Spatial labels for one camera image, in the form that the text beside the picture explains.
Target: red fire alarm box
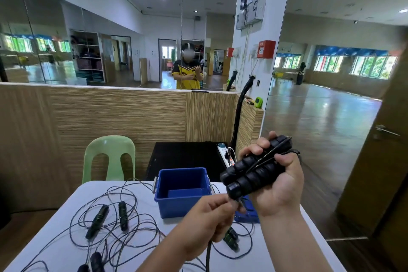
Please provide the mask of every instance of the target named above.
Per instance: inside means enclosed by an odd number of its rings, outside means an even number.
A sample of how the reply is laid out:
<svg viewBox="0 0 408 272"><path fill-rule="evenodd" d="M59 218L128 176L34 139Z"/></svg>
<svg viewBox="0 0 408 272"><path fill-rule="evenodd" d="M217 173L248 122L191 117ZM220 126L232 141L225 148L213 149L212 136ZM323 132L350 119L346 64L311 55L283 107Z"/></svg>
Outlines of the red fire alarm box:
<svg viewBox="0 0 408 272"><path fill-rule="evenodd" d="M259 42L258 45L258 58L273 58L276 42L272 40L265 40Z"/></svg>
<svg viewBox="0 0 408 272"><path fill-rule="evenodd" d="M234 48L227 48L227 57L232 57L233 51L234 51Z"/></svg>

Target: yellow and black shirt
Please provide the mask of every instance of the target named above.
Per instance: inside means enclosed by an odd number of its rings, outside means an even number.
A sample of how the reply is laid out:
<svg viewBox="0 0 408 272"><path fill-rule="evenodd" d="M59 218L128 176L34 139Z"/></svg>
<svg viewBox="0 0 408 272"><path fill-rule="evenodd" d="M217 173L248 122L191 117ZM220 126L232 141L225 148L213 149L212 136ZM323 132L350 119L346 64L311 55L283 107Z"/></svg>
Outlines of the yellow and black shirt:
<svg viewBox="0 0 408 272"><path fill-rule="evenodd" d="M183 59L179 59L174 62L173 72L178 73L181 76L194 74L194 79L181 81L177 80L177 89L200 89L200 81L197 79L195 67L200 66L196 59L193 59L189 63L186 63Z"/></svg>

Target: black pipe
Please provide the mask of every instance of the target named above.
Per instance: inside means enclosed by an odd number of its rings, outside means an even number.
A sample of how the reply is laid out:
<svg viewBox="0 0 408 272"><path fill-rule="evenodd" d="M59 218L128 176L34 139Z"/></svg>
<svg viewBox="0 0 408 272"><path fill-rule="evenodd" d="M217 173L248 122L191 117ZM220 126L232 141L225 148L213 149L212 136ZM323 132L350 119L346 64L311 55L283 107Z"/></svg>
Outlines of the black pipe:
<svg viewBox="0 0 408 272"><path fill-rule="evenodd" d="M235 81L235 79L236 79L236 77L237 77L237 73L238 73L237 70L232 71L232 77L231 77L231 79L230 79L230 81L229 81L229 83L228 83L227 92L229 92L229 90L230 90L230 88L231 88L231 86L232 86L232 83L234 83L234 81Z"/></svg>
<svg viewBox="0 0 408 272"><path fill-rule="evenodd" d="M4 69L3 61L1 60L0 57L0 79L2 82L8 82L9 80L7 79L7 73L6 70Z"/></svg>
<svg viewBox="0 0 408 272"><path fill-rule="evenodd" d="M239 119L241 118L242 102L245 98L245 94L252 87L254 79L255 79L254 76L249 76L249 80L245 84L244 89L242 90L241 95L239 96L239 99L238 99L237 110L235 112L234 132L232 133L232 140L230 144L230 147L232 147L234 150L237 146L237 135L238 135Z"/></svg>

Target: door handle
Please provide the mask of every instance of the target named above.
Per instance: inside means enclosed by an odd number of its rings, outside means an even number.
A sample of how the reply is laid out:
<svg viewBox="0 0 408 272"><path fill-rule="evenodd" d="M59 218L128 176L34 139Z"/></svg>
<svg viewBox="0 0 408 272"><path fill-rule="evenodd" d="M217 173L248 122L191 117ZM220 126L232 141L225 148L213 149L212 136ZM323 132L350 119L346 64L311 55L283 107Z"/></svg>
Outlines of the door handle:
<svg viewBox="0 0 408 272"><path fill-rule="evenodd" d="M395 133L395 132L386 130L384 125L377 125L377 126L375 126L375 129L378 130L378 131L388 132L389 134L392 134L392 135L394 135L394 136L401 136L401 135L399 135L399 134L397 134L397 133Z"/></svg>

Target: hand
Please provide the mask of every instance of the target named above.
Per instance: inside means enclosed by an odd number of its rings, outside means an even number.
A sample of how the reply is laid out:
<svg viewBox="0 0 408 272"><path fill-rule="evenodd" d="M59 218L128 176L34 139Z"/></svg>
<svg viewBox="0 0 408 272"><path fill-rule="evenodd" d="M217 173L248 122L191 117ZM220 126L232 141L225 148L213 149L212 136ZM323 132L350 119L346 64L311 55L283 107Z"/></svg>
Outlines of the hand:
<svg viewBox="0 0 408 272"><path fill-rule="evenodd" d="M264 148L271 145L269 140L276 136L276 133L271 131L268 140L259 138L256 144L251 144L238 153L239 159L249 153L260 155ZM304 176L299 158L295 153L275 154L275 160L285 166L286 171L281 173L272 185L265 186L250 195L254 208L260 217L300 213L299 206Z"/></svg>
<svg viewBox="0 0 408 272"><path fill-rule="evenodd" d="M231 227L237 201L227 194L203 196L168 235L173 243L181 246L190 261L206 249L208 242L220 242Z"/></svg>
<svg viewBox="0 0 408 272"><path fill-rule="evenodd" d="M194 79L194 74L187 74L182 76L183 80L192 80Z"/></svg>

